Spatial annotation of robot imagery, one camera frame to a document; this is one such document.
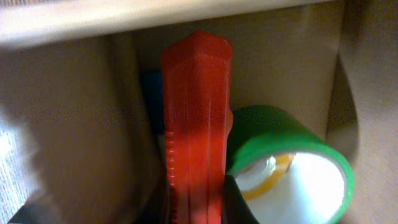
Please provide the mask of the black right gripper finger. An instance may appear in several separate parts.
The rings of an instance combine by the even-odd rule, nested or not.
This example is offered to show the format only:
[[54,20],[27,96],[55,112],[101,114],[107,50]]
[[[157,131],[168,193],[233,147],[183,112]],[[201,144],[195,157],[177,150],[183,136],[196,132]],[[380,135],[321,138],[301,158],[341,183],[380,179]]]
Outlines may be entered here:
[[259,224],[237,186],[233,176],[226,175],[223,196],[224,224]]

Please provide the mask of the brown cardboard box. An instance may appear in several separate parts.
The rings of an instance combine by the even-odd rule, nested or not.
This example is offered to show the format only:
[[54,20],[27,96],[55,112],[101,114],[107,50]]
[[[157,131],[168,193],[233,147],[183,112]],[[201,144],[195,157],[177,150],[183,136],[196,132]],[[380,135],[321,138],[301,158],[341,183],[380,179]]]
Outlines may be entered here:
[[337,223],[397,222],[394,0],[2,1],[1,222],[172,223],[139,80],[196,31],[232,46],[232,115],[282,109],[348,161]]

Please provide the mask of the red utility knife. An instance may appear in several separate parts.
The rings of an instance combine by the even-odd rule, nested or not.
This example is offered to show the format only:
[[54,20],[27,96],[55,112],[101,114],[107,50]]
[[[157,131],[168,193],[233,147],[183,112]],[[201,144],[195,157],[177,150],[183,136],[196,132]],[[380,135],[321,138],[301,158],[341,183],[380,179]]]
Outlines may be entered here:
[[172,223],[221,223],[231,61],[231,44],[203,31],[162,53]]

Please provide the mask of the green tape roll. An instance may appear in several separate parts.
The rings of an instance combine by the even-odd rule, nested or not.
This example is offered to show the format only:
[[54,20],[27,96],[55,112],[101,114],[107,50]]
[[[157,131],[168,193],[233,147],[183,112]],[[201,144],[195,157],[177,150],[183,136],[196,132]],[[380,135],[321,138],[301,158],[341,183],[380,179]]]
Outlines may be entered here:
[[261,159],[295,153],[290,169],[268,193],[245,200],[259,223],[337,223],[354,192],[348,161],[282,109],[254,105],[234,113],[226,175]]

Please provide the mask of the blue white marker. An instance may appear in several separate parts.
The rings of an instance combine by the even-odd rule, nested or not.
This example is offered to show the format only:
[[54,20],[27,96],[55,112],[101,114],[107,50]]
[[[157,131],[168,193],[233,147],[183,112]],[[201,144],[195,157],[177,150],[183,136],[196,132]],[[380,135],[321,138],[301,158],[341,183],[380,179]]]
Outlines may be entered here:
[[150,128],[160,149],[165,149],[164,105],[162,91],[162,74],[153,70],[140,75],[140,85],[147,108]]

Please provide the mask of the yellow tape roll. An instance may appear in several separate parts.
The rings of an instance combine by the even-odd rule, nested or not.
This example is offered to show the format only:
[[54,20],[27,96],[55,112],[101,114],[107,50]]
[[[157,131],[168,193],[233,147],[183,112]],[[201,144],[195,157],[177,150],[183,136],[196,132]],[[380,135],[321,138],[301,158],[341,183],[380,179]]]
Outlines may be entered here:
[[245,200],[253,200],[273,189],[290,169],[295,153],[261,159],[235,178]]

